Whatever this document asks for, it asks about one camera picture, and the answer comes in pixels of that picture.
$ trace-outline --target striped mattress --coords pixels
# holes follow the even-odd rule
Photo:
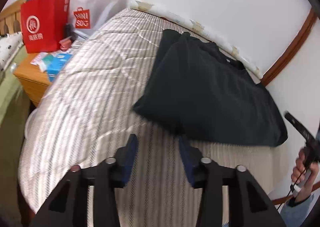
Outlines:
[[[121,226],[195,226],[202,190],[192,189],[186,179],[177,137],[132,111],[167,28],[188,31],[159,17],[124,9],[74,53],[46,91],[19,165],[20,188],[34,212],[72,165],[97,165],[135,133],[139,146],[131,179],[124,189],[115,191]],[[280,180],[274,148],[201,141],[192,145],[220,165],[245,165],[267,193]],[[90,227],[92,199],[90,188]],[[226,188],[223,202],[225,223]]]

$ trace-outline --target person's hand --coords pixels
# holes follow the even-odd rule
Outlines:
[[[303,152],[303,149],[301,149],[299,152],[299,157],[296,159],[296,166],[293,168],[292,174],[291,174],[291,180],[293,182],[296,182],[296,180],[298,179],[300,174],[302,172],[304,172],[304,170],[305,170],[305,167],[303,165],[304,161],[305,161],[305,154]],[[311,175],[308,178],[307,182],[302,187],[299,194],[297,195],[296,200],[295,200],[296,203],[303,201],[310,196],[313,183],[315,182],[317,174],[319,173],[318,163],[312,162],[309,169],[311,170]],[[301,181],[303,181],[304,177],[305,177],[305,172],[298,179],[297,184],[299,184]]]

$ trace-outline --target bed frame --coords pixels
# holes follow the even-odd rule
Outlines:
[[[0,12],[0,34],[13,34],[21,31],[20,6],[26,0],[17,0]]]

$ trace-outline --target bed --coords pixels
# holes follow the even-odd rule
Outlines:
[[[5,32],[13,35],[16,32],[14,22],[15,17],[19,18],[20,4],[17,4],[18,8],[13,4],[0,13],[1,35]],[[6,39],[0,39],[2,47]],[[8,226],[19,226],[17,171],[30,100],[10,70],[13,63],[19,64],[27,56],[27,52],[21,47],[12,53],[12,58],[6,62],[7,69],[0,72],[0,171],[2,179],[5,179],[0,181],[0,218]]]
[[[195,226],[201,189],[189,185],[177,137],[132,111],[143,94],[164,29],[187,29],[137,10],[124,9],[105,23],[60,72],[43,96],[25,141],[19,183],[37,212],[55,185],[74,164],[95,166],[139,139],[132,176],[116,190],[121,226]],[[197,34],[189,31],[203,41]],[[192,141],[220,165],[245,165],[266,193],[287,172],[281,147],[244,147]],[[228,221],[228,192],[223,222]],[[88,226],[93,189],[88,191]]]

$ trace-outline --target white plastic bag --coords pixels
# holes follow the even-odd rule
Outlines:
[[[114,11],[119,0],[70,0],[68,22],[87,35],[92,35],[108,19],[121,9]]]

